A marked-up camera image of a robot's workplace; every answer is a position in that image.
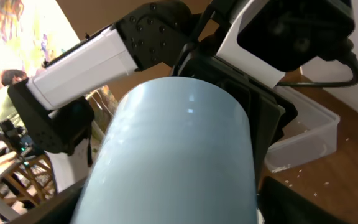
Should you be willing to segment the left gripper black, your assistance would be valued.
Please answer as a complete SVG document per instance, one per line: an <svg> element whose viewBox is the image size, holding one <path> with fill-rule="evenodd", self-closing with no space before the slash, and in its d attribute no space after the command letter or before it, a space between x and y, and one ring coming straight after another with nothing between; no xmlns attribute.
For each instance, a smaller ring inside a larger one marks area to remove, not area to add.
<svg viewBox="0 0 358 224"><path fill-rule="evenodd" d="M298 116L295 105L249 75L215 57L195 51L183 53L172 65L171 75L216 85L240 103L249 119L258 182L268 148L283 137L283 128Z"/></svg>

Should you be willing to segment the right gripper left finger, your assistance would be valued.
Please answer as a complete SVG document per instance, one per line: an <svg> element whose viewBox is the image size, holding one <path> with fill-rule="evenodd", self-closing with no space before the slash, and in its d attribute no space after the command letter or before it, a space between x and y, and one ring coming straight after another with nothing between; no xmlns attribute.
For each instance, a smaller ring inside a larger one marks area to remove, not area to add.
<svg viewBox="0 0 358 224"><path fill-rule="evenodd" d="M30 210L20 217L10 221L10 224L67 224L74 214L86 178L68 187L64 191Z"/></svg>

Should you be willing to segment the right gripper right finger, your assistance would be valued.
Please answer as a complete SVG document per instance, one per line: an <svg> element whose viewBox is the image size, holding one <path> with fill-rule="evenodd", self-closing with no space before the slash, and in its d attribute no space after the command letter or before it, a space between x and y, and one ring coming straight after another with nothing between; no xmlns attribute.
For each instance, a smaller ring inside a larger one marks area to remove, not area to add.
<svg viewBox="0 0 358 224"><path fill-rule="evenodd" d="M346 224L272 177L265 177L257 196L266 224Z"/></svg>

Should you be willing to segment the light blue cup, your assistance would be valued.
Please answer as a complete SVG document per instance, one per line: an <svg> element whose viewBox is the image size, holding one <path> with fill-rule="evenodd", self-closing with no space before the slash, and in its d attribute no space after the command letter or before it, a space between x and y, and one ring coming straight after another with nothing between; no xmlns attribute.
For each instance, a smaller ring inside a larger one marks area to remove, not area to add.
<svg viewBox="0 0 358 224"><path fill-rule="evenodd" d="M72 223L256 223L250 126L221 88L165 77L120 102Z"/></svg>

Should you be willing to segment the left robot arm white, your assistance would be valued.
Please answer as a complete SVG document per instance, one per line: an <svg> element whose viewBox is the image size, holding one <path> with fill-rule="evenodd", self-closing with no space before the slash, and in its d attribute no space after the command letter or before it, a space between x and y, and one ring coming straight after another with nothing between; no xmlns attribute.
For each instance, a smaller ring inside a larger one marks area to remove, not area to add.
<svg viewBox="0 0 358 224"><path fill-rule="evenodd" d="M216 58L237 8L236 1L212 1L203 13L192 14L181 1L143 4L44 62L42 73L8 88L29 136L48 152L59 189L85 178L93 164L94 112L85 95L160 63L172 69L170 84L216 85L242 106L259 172L268 148L298 112L240 66Z"/></svg>

